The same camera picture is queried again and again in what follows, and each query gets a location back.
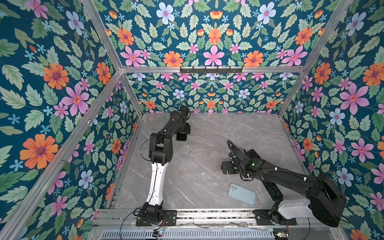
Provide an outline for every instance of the floral wall panel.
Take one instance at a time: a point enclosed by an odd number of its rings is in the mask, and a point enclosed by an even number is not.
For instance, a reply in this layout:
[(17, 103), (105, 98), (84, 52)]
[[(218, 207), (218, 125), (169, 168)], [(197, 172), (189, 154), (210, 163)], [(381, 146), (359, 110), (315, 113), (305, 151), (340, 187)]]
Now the floral wall panel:
[(128, 75), (144, 112), (171, 112), (180, 105), (199, 112), (277, 112), (297, 75), (293, 73)]
[(351, 239), (384, 235), (384, 27), (382, 1), (355, 1), (285, 114), (298, 154), (313, 175), (329, 174), (348, 203)]
[(119, 83), (52, 183), (20, 238), (87, 239), (98, 209), (112, 197), (137, 115)]
[[(111, 0), (96, 7), (126, 66), (304, 65), (338, 1)], [(324, 49), (322, 56), (328, 56)]]
[(0, 30), (2, 228), (113, 69), (78, 1), (2, 1)]

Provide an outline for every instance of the white arm segment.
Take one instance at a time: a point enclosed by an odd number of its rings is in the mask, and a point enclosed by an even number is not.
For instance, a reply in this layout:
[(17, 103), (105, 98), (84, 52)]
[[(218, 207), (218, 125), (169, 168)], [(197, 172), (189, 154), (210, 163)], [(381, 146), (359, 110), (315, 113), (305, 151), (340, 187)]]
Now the white arm segment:
[(163, 185), (168, 162), (162, 166), (160, 163), (152, 163), (151, 187), (146, 202), (149, 205), (160, 205), (163, 202)]
[(285, 219), (298, 217), (314, 218), (312, 210), (308, 205), (311, 203), (309, 199), (283, 200), (279, 204), (278, 211)]

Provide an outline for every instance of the gray marble surface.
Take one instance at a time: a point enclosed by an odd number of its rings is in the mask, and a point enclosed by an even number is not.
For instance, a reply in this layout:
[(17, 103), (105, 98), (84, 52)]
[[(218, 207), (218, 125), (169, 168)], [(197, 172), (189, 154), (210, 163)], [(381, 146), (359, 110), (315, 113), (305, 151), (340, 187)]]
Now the gray marble surface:
[[(144, 116), (128, 171), (116, 200), (116, 209), (141, 207), (151, 182), (151, 163), (140, 157), (140, 146), (151, 133), (169, 120), (168, 114)], [(224, 175), (222, 161), (228, 161), (227, 139), (246, 150), (255, 149), (263, 159), (295, 172), (303, 172), (297, 153), (275, 114), (191, 114), (191, 134), (186, 142), (173, 139), (174, 154), (164, 181), (164, 205), (170, 208), (271, 207), (273, 200), (259, 180), (242, 181), (238, 174)], [(148, 158), (149, 142), (142, 148)], [(256, 192), (253, 206), (228, 196), (230, 184)], [(279, 186), (285, 199), (302, 198)]]

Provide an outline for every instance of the metal vent grille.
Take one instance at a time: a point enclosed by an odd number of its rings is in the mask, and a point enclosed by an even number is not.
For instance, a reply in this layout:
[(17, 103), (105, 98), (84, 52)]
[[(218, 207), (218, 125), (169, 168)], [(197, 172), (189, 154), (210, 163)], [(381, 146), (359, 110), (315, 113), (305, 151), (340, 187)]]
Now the metal vent grille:
[[(122, 239), (156, 239), (152, 229), (122, 229)], [(159, 239), (275, 239), (272, 229), (166, 229)], [(103, 231), (102, 240), (120, 239), (119, 229)]]

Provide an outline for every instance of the light blue smartphone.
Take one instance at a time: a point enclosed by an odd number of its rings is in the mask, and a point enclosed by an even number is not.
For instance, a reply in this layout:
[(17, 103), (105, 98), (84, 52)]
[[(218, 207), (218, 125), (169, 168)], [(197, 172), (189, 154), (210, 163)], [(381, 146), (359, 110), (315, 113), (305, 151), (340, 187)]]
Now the light blue smartphone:
[(254, 205), (256, 201), (255, 192), (233, 183), (229, 186), (228, 196), (249, 205)]

